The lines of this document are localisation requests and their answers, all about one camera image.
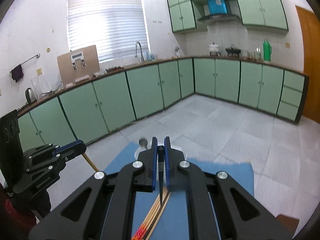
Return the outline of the black chopstick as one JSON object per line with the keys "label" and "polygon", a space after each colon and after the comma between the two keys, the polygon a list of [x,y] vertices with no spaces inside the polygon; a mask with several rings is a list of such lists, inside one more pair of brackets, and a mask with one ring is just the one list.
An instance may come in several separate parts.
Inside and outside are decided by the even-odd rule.
{"label": "black chopstick", "polygon": [[159,178],[159,201],[163,204],[163,178],[164,178],[164,146],[158,146],[158,178]]}

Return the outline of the green lower kitchen cabinets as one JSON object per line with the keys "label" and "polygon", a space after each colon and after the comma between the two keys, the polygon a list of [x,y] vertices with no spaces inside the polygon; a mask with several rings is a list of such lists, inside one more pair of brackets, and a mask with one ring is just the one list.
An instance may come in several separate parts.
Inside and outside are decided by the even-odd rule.
{"label": "green lower kitchen cabinets", "polygon": [[23,150],[43,144],[89,144],[134,121],[199,94],[298,123],[309,77],[263,61],[186,57],[120,68],[24,107],[18,113]]}

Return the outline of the blue table mat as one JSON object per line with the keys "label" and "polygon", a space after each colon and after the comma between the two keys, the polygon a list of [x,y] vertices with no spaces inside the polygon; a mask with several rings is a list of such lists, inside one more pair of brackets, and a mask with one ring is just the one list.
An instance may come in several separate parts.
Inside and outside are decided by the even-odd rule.
{"label": "blue table mat", "polygon": [[[104,169],[106,174],[116,173],[121,168],[135,161],[134,154],[138,150],[138,144],[129,143],[115,159]],[[215,174],[219,171],[226,171],[246,191],[254,195],[254,172],[249,163],[221,164],[208,161],[190,159],[201,170]],[[132,222],[132,235],[136,233],[147,213],[158,197],[159,189],[152,193],[136,193],[135,209]],[[150,239],[189,239],[187,202],[184,192],[173,192],[170,194],[168,203],[152,233]]]}

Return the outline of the steel electric kettle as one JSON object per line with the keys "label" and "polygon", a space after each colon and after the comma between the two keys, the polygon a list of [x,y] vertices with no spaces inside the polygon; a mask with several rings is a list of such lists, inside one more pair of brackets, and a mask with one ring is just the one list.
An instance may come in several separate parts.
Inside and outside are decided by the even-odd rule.
{"label": "steel electric kettle", "polygon": [[25,90],[25,98],[26,98],[27,103],[29,105],[37,100],[36,94],[35,94],[35,92],[33,91],[32,88],[27,88]]}

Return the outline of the brown cardboard box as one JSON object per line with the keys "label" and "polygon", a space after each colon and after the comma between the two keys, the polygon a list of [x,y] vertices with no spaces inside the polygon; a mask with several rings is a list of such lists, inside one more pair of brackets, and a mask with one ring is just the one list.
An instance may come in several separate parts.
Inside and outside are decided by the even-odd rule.
{"label": "brown cardboard box", "polygon": [[96,45],[58,56],[57,64],[64,86],[76,83],[76,80],[85,76],[91,77],[100,71]]}

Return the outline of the dark purple cloth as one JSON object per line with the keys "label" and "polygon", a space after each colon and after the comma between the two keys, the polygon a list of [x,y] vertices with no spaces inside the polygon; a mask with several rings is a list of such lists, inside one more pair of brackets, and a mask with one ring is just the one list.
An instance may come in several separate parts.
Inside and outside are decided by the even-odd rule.
{"label": "dark purple cloth", "polygon": [[17,65],[14,69],[11,70],[10,74],[11,74],[11,78],[16,83],[18,83],[18,81],[20,81],[24,77],[22,65],[21,64]]}

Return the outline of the chrome sink faucet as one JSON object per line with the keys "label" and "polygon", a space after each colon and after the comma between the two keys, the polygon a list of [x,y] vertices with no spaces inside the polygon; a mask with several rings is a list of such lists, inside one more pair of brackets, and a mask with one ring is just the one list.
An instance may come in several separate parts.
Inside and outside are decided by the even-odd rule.
{"label": "chrome sink faucet", "polygon": [[144,63],[144,56],[143,56],[143,50],[142,50],[142,45],[140,44],[139,41],[136,42],[135,44],[135,58],[138,57],[138,51],[140,52],[140,62]]}

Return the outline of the brown wooden chair seat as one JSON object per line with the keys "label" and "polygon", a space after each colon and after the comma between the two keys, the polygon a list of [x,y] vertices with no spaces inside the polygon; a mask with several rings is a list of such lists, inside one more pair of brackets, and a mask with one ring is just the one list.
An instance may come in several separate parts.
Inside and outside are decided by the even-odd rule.
{"label": "brown wooden chair seat", "polygon": [[293,237],[298,228],[299,219],[284,214],[277,215],[276,219],[279,220],[287,230],[289,230],[291,237]]}

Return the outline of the white window blinds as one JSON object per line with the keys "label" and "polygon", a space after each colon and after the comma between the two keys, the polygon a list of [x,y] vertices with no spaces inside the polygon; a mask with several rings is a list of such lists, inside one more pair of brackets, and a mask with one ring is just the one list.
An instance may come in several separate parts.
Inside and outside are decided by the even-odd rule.
{"label": "white window blinds", "polygon": [[142,0],[68,0],[67,30],[71,51],[96,46],[99,61],[150,50]]}

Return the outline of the white cooking pot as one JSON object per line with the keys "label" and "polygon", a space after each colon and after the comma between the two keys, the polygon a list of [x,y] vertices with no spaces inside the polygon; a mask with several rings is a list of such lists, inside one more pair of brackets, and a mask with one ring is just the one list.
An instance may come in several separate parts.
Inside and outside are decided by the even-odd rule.
{"label": "white cooking pot", "polygon": [[209,45],[209,54],[210,56],[220,56],[220,46],[218,44],[215,44],[214,42]]}

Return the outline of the black wok pan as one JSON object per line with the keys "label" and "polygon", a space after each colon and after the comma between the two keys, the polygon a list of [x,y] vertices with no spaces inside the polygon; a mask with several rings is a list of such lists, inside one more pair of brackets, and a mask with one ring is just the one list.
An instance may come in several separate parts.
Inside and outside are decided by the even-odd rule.
{"label": "black wok pan", "polygon": [[229,57],[239,57],[241,54],[241,49],[237,48],[234,44],[230,47],[226,47],[225,51]]}

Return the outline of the glass jars on counter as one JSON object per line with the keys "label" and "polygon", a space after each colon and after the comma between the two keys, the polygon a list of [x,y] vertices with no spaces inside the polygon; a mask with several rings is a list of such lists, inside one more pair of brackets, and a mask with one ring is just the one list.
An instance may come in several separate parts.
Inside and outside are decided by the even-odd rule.
{"label": "glass jars on counter", "polygon": [[241,52],[241,55],[243,58],[249,59],[249,60],[261,60],[262,59],[262,53],[259,48],[256,48],[253,51],[243,50]]}

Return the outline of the green thermos flask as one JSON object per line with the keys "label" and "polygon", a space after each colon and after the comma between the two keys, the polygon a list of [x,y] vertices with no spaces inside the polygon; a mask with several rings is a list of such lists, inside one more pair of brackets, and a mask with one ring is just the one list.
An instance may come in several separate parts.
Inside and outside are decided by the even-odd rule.
{"label": "green thermos flask", "polygon": [[271,61],[272,46],[267,39],[263,42],[263,58],[264,61]]}

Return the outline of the blue range hood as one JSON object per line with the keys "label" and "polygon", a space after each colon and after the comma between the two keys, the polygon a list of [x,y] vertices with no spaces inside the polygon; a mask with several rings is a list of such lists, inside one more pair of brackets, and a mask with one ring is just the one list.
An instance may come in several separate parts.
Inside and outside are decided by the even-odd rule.
{"label": "blue range hood", "polygon": [[198,21],[205,24],[242,22],[239,15],[233,14],[227,0],[208,0],[209,14],[201,16]]}

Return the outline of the chrome towel rail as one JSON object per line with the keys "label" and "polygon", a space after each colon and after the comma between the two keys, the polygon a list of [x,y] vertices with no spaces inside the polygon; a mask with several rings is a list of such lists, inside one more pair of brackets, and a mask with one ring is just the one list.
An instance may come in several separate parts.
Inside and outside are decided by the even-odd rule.
{"label": "chrome towel rail", "polygon": [[30,57],[29,59],[27,59],[27,60],[23,61],[22,63],[19,63],[19,64],[17,65],[17,67],[18,67],[19,65],[23,65],[23,64],[25,64],[25,63],[29,62],[30,60],[32,60],[32,59],[34,59],[34,58],[39,59],[39,58],[40,58],[40,56],[41,56],[41,54],[40,54],[40,53],[37,53],[36,55],[34,55],[34,56]]}

